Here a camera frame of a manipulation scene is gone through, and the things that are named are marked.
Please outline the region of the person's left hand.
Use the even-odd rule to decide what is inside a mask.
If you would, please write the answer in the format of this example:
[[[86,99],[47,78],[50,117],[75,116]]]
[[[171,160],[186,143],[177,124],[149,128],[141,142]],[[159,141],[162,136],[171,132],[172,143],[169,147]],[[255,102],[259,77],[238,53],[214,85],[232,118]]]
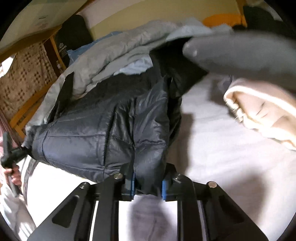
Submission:
[[[12,168],[7,168],[4,170],[4,175],[6,178],[6,183],[9,184],[10,180],[13,184],[17,185],[17,186],[21,186],[22,185],[22,181],[21,181],[21,173],[19,171],[19,166],[16,164],[13,164]]]

